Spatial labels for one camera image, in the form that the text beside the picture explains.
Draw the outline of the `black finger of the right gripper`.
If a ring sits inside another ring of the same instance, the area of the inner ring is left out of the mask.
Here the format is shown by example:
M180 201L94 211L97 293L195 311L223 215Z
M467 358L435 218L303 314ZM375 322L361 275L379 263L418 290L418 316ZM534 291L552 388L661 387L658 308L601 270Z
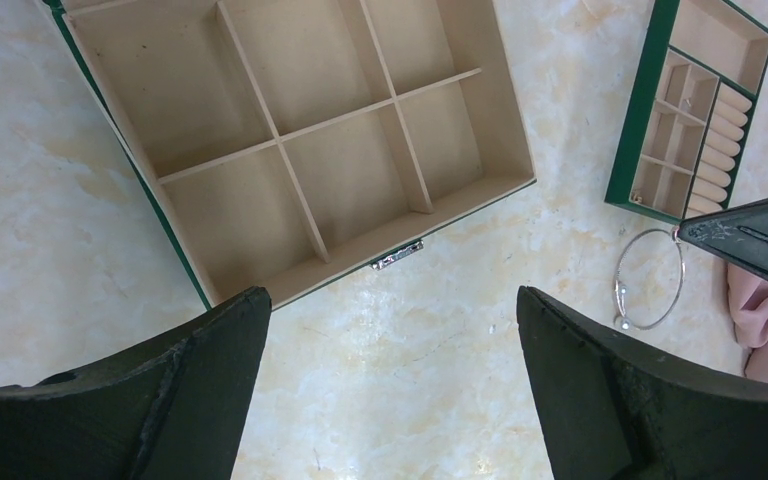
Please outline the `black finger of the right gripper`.
M677 238L768 281L768 198L685 219Z

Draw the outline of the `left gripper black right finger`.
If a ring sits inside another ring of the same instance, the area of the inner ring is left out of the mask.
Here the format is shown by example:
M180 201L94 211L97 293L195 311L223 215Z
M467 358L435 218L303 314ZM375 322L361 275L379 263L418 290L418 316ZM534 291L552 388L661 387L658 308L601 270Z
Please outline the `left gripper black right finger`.
M768 384L687 361L534 287L516 315L557 479L768 479Z

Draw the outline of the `green jewelry box with lid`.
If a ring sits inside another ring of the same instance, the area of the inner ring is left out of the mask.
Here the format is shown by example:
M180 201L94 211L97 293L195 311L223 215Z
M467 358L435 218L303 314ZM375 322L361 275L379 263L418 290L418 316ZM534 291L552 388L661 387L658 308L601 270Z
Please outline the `green jewelry box with lid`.
M490 1L45 7L208 308L280 308L536 180Z

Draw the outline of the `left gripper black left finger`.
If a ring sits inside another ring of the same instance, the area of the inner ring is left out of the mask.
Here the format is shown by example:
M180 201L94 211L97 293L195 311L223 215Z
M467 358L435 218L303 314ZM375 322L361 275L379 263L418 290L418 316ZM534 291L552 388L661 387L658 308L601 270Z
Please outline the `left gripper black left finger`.
M0 387L0 479L228 478L271 313L252 287L114 355Z

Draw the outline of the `green compartment jewelry tray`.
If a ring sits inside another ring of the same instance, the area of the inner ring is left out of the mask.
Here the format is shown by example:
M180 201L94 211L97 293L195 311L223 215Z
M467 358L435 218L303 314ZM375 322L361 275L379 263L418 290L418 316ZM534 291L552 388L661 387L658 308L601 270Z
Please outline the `green compartment jewelry tray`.
M726 209L767 67L768 27L736 3L655 2L606 203L670 224Z

